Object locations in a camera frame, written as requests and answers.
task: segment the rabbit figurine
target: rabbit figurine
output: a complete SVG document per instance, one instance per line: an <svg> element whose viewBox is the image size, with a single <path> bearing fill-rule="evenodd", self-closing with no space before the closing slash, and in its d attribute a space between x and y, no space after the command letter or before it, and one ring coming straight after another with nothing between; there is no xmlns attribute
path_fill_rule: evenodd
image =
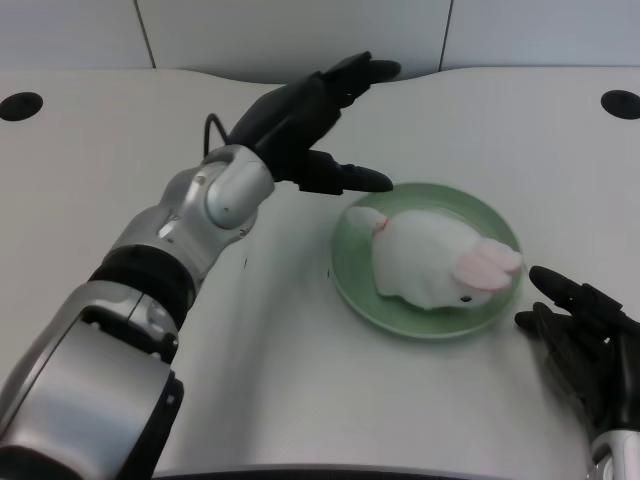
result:
<svg viewBox="0 0 640 480"><path fill-rule="evenodd" d="M388 218L370 207L351 207L347 219L372 232L378 293L427 310L484 305L509 288L522 265L511 247L438 212L407 210Z"/></svg>

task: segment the black cable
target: black cable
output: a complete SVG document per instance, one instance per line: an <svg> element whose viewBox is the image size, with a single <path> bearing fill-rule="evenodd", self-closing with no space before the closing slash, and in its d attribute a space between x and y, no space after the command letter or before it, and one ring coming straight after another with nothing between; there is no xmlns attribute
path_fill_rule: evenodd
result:
<svg viewBox="0 0 640 480"><path fill-rule="evenodd" d="M222 141L225 145L229 145L229 135L227 135L227 131L222 126L222 122L218 118L215 113L210 113L207 116L207 120L204 122L204 157L209 155L209 131L211 130L211 124L214 123L216 128L218 129L218 133L222 138Z"/></svg>

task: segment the green plate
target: green plate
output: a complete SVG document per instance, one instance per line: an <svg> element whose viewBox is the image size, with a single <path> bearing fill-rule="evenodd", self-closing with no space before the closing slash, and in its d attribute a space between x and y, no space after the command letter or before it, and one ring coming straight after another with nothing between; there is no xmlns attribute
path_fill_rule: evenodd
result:
<svg viewBox="0 0 640 480"><path fill-rule="evenodd" d="M366 195L354 205L373 207L393 216L404 210L436 210L456 217L481 235L521 251L515 234L498 213L477 198L444 185L405 183L392 192ZM505 292L481 307L423 310L400 297L382 297L376 291L371 264L371 235L354 228L344 214L333 235L332 277L347 302L363 317L400 335L415 338L451 338L485 327L508 310L519 291L522 273Z"/></svg>

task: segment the wall seam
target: wall seam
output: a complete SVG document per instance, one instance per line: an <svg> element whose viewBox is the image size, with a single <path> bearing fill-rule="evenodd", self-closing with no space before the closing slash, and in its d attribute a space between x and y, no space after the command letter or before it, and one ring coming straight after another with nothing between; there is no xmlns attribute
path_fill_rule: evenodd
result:
<svg viewBox="0 0 640 480"><path fill-rule="evenodd" d="M144 28L144 22L142 21L142 13L140 13L140 5L138 5L138 0L133 0L133 4L136 7L136 13L138 14L138 22L140 22L140 28L142 29L142 36L144 37L144 43L147 46L147 53L149 54L149 58L151 59L151 66L152 68L157 68L156 61L153 58L153 52L151 51L151 44L149 43L147 29Z"/></svg>
<svg viewBox="0 0 640 480"><path fill-rule="evenodd" d="M449 4L449 16L447 17L447 27L444 30L444 39L442 41L442 53L440 54L440 64L438 65L438 71L442 71L442 62L444 61L444 50L447 48L447 37L449 36L449 25L451 25L451 13L453 12L453 2Z"/></svg>

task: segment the table surface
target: table surface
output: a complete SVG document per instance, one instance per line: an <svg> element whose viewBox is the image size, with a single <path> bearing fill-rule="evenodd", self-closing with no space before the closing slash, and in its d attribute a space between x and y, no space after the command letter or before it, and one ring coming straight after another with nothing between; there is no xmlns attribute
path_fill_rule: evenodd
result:
<svg viewBox="0 0 640 480"><path fill-rule="evenodd" d="M272 88L169 70L0 74L0 98L44 98L35 117L0 122L0 382L129 219L198 164L205 116L231 127ZM640 69L444 72L374 87L317 147L481 198L527 264L590 282L638 318L640 121L601 108L613 89L640 92ZM330 236L357 197L280 184L223 253L181 331L186 393L158 471L332 463L583 478L583 429L511 314L433 343L379 330L342 301ZM541 298L527 282L517 308Z"/></svg>

